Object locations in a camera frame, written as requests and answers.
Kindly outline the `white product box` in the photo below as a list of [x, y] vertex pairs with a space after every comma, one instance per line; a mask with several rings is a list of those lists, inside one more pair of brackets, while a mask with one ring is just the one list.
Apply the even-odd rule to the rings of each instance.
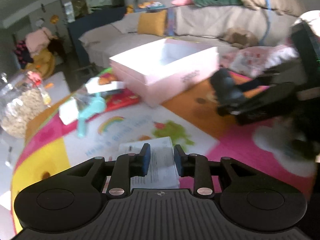
[[108, 161], [113, 161], [122, 154], [137, 154], [145, 143], [148, 143], [151, 148], [148, 174], [144, 177], [131, 178], [131, 189], [178, 189], [180, 187], [179, 176], [169, 137], [125, 142], [118, 147], [107, 148], [104, 157]]

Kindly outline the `black cylindrical cup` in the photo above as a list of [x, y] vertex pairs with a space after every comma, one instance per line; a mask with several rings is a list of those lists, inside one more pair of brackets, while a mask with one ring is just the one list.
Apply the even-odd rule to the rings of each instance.
[[238, 105], [246, 101], [227, 69], [219, 69], [210, 77], [210, 84], [220, 105]]

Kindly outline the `small red box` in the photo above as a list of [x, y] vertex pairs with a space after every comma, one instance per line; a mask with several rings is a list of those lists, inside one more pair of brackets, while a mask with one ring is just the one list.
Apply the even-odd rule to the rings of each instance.
[[123, 107], [135, 105], [140, 102], [140, 97], [129, 89], [124, 89], [120, 93], [108, 95], [105, 98], [105, 112], [114, 111]]

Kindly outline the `teal handheld fan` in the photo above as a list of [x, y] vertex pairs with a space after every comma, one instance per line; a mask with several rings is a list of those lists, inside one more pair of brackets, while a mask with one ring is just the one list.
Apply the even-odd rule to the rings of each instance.
[[87, 132], [87, 121], [96, 114], [103, 113], [106, 109], [106, 101], [100, 93], [94, 95], [82, 95], [76, 98], [78, 108], [77, 136], [83, 138]]

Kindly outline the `small white cube box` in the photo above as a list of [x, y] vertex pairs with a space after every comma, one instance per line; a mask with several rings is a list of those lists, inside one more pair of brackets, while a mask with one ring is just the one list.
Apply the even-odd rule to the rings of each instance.
[[59, 118], [64, 125], [69, 125], [78, 119], [79, 110], [75, 98], [70, 98], [59, 107]]

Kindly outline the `white long charger box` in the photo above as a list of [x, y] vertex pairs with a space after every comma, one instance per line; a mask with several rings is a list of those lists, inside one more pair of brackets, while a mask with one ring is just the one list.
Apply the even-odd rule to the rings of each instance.
[[88, 94], [110, 92], [125, 89], [126, 85], [121, 81], [104, 81], [103, 78], [93, 77], [85, 84]]

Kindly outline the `brown dog figurine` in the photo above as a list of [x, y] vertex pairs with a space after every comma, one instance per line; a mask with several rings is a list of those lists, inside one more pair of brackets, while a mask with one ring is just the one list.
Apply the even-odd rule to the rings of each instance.
[[110, 84], [113, 81], [117, 81], [117, 78], [113, 74], [108, 74], [105, 76], [100, 76], [98, 80], [99, 85], [107, 85]]

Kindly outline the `pink floral blanket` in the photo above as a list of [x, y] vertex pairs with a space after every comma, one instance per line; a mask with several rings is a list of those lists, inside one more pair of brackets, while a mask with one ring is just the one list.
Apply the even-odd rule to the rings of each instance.
[[286, 44], [276, 47], [249, 47], [221, 55], [219, 66], [254, 78], [269, 68], [298, 57], [296, 48]]

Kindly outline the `colourful cartoon play mat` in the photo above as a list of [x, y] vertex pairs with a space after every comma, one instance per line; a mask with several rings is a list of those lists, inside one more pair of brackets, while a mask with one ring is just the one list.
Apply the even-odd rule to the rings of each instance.
[[[232, 125], [216, 140], [187, 120], [145, 103], [74, 124], [53, 116], [27, 143], [12, 179], [17, 239], [312, 239], [319, 209], [306, 200], [314, 169], [279, 164], [266, 148], [285, 142], [263, 120]], [[178, 189], [131, 189], [110, 198], [107, 148], [169, 137], [173, 152], [209, 161], [214, 196], [193, 195], [194, 179]]]

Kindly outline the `brown teddy bear plush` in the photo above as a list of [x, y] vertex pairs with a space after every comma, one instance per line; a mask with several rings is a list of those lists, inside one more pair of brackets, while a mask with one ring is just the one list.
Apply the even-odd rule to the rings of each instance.
[[239, 49], [254, 47], [259, 43], [258, 38], [252, 32], [242, 28], [229, 28], [222, 40]]

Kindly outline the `beige covered sofa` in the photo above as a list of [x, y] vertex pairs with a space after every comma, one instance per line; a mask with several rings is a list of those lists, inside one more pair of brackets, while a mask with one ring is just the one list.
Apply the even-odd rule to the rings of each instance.
[[[178, 40], [200, 42], [217, 47], [224, 54], [235, 49], [222, 40], [230, 28], [241, 28], [263, 38], [263, 46], [280, 44], [296, 21], [295, 16], [279, 15], [266, 9], [220, 6], [199, 8], [194, 5], [173, 7], [173, 37]], [[121, 20], [86, 31], [79, 37], [89, 61], [99, 67], [108, 67], [109, 58], [157, 41], [160, 36], [138, 33], [138, 23], [145, 12], [125, 15]]]

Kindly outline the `pink open gift box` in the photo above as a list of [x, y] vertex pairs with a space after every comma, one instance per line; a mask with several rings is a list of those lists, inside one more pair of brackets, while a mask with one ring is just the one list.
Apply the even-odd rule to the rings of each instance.
[[166, 38], [110, 58], [118, 80], [156, 107], [188, 90], [217, 71], [217, 47]]

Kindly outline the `glass jar of peanuts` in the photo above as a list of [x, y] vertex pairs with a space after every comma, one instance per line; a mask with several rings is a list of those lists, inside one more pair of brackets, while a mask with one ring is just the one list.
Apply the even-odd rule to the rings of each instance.
[[36, 86], [27, 72], [18, 72], [10, 79], [1, 74], [1, 128], [9, 135], [24, 138], [29, 121], [50, 103], [51, 97], [43, 83]]

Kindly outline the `yellow beanbag chair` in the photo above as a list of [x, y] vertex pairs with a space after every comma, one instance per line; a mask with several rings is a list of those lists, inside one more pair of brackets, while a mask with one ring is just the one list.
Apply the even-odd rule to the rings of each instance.
[[33, 60], [33, 63], [28, 63], [26, 65], [26, 70], [37, 72], [43, 80], [49, 78], [53, 74], [55, 69], [55, 57], [47, 48], [41, 50], [39, 55], [35, 55]]

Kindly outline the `pink plush toy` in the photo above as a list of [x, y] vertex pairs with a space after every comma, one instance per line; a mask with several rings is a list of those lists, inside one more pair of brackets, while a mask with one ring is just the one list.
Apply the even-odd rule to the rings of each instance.
[[173, 0], [171, 4], [176, 7], [185, 6], [185, 5], [193, 5], [193, 0]]

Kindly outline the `yellow cushion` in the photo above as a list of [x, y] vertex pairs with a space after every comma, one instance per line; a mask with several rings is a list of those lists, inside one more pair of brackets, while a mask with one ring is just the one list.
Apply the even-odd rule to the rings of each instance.
[[167, 11], [146, 12], [140, 15], [137, 27], [138, 34], [164, 36]]

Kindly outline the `pink clothes pile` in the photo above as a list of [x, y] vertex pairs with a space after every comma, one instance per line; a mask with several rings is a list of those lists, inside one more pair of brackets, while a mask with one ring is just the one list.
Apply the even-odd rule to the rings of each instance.
[[31, 58], [35, 55], [39, 55], [44, 48], [47, 48], [52, 38], [54, 38], [54, 35], [46, 27], [42, 27], [27, 34], [25, 37], [25, 44]]

